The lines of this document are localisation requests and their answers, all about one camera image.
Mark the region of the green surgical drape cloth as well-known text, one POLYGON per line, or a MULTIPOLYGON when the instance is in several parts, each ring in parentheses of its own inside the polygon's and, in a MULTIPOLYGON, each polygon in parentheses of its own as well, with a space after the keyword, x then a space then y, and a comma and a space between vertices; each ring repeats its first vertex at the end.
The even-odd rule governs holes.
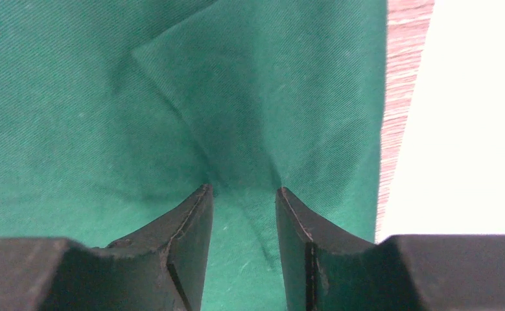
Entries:
POLYGON ((204 310, 284 310, 275 192, 373 240, 385 1, 0 1, 0 236, 104 246, 204 183, 204 310))

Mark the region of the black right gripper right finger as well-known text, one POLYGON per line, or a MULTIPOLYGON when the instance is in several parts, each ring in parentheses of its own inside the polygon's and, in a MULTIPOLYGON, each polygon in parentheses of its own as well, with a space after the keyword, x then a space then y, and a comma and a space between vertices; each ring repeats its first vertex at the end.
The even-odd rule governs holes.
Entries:
POLYGON ((505 235, 359 238, 276 193, 289 310, 505 310, 505 235))

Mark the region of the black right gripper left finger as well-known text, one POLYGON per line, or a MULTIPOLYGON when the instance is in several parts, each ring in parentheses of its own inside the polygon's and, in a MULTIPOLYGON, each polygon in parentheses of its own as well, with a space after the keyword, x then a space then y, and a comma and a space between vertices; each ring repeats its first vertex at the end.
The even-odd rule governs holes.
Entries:
POLYGON ((213 207, 202 185, 105 248, 0 238, 0 310, 199 310, 213 207))

